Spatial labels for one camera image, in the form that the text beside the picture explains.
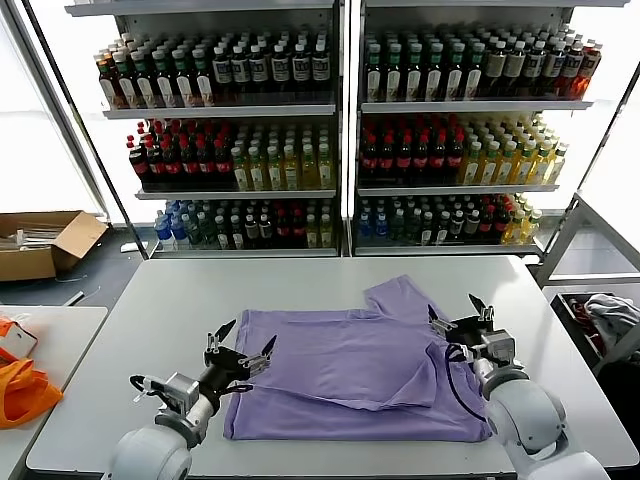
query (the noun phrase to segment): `black cable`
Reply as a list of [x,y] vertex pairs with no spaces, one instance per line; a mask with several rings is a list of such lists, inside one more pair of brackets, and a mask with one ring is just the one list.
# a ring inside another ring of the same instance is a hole
[[451,356],[451,354],[455,350],[459,350],[459,351],[462,352],[462,349],[460,348],[459,345],[456,345],[456,344],[452,343],[447,347],[447,350],[445,351],[445,354],[444,354],[444,356],[445,356],[444,365],[445,365],[445,369],[447,371],[447,379],[449,380],[449,386],[451,387],[451,392],[453,393],[453,396],[456,397],[456,400],[458,401],[460,406],[462,408],[464,408],[469,413],[469,415],[471,415],[472,417],[475,417],[478,420],[486,423],[487,420],[482,415],[478,415],[466,403],[464,403],[462,398],[460,398],[460,395],[458,395],[458,391],[456,390],[455,385],[453,384],[453,378],[451,377],[451,365],[450,365],[451,359],[449,357]]

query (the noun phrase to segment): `juice bottle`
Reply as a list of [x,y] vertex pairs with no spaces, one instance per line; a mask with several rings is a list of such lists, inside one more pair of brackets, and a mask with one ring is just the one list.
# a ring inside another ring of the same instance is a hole
[[333,162],[331,161],[328,143],[321,143],[318,146],[318,171],[320,173],[320,188],[322,190],[335,188]]
[[473,180],[478,171],[479,163],[480,163],[480,150],[482,149],[482,144],[480,142],[473,142],[469,149],[469,158],[467,159],[467,165],[464,169],[464,173],[462,177],[459,178],[459,182],[462,185],[472,185]]
[[535,140],[527,140],[524,143],[524,149],[522,151],[522,157],[518,162],[516,169],[512,172],[510,184],[512,185],[524,185],[527,178],[529,177],[529,172],[531,171],[531,167],[533,166],[533,152],[536,149],[536,141]]
[[542,146],[538,150],[538,155],[534,162],[533,167],[531,168],[531,172],[527,177],[527,185],[542,185],[542,181],[545,176],[548,177],[549,169],[553,169],[553,165],[551,164],[551,141],[545,140],[542,142]]
[[500,243],[503,245],[517,245],[520,243],[520,234],[522,233],[522,221],[524,220],[524,210],[518,209],[516,210],[516,214],[514,215],[511,223],[507,226],[504,233],[502,234],[502,238],[500,239]]
[[495,140],[490,141],[487,145],[487,155],[478,167],[478,174],[476,175],[476,182],[480,185],[490,185],[493,174],[496,170],[496,165],[500,161],[498,150],[500,144]]

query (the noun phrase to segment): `white table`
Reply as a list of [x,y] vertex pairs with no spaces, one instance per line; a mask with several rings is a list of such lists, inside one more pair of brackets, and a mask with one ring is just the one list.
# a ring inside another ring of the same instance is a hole
[[[17,307],[0,305],[0,315],[29,314],[25,328],[38,337],[35,367],[61,390],[67,386],[107,316],[104,307]],[[69,395],[60,402],[69,402]],[[24,470],[25,457],[48,413],[11,430],[0,430],[0,478],[13,480]]]
[[[150,260],[114,307],[27,458],[36,471],[103,472],[127,431],[158,403],[131,403],[131,374],[203,370],[206,333],[243,309],[364,308],[362,290],[409,274],[451,317],[474,313],[467,292],[496,307],[533,380],[564,402],[584,447],[607,467],[638,452],[525,266],[515,257]],[[230,335],[227,344],[234,344]],[[513,468],[493,440],[448,442],[229,441],[226,403],[193,450],[194,477],[377,477],[498,474]]]

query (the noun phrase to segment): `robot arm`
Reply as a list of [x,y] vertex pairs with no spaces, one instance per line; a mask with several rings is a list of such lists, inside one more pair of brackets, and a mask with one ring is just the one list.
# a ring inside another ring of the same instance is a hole
[[531,381],[515,363],[515,340],[505,330],[493,329],[493,307],[486,307],[473,295],[469,298],[478,315],[448,322],[429,306],[430,323],[451,342],[446,361],[472,365],[488,401],[486,421],[504,446],[518,479],[608,480],[602,465],[571,433],[562,402]]

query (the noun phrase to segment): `yellow bottle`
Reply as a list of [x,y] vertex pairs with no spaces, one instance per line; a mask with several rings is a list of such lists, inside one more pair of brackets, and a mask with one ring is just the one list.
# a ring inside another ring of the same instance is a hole
[[522,157],[518,162],[516,169],[512,173],[511,181],[512,185],[524,185],[531,167],[533,166],[533,151],[536,148],[535,140],[527,140],[524,144],[524,150],[522,151]]
[[469,150],[469,158],[467,159],[467,165],[464,169],[464,176],[462,177],[463,185],[473,185],[473,180],[478,172],[478,166],[480,164],[480,149],[482,144],[480,142],[473,142]]
[[496,171],[496,165],[500,161],[500,154],[498,152],[498,150],[500,149],[500,144],[494,140],[492,142],[489,142],[487,147],[487,155],[484,159],[484,162],[480,164],[481,172],[479,182],[476,182],[480,185],[491,184],[491,179],[493,178],[493,174]]
[[524,219],[524,210],[517,210],[513,219],[507,225],[506,230],[502,234],[500,243],[503,245],[517,245],[520,243],[520,235],[522,233],[522,220]]
[[284,175],[287,181],[287,190],[300,190],[298,159],[293,145],[285,145],[284,147]]
[[549,176],[547,175],[547,170],[553,169],[553,165],[550,163],[550,152],[551,141],[545,140],[542,142],[540,150],[538,150],[538,156],[527,177],[527,185],[542,185],[545,176]]
[[313,156],[313,146],[306,143],[302,147],[302,188],[315,190],[320,186],[318,165]]
[[513,140],[509,140],[504,145],[502,156],[496,164],[496,170],[493,174],[491,183],[494,185],[507,185],[509,183],[509,176],[516,166],[516,146],[517,144]]

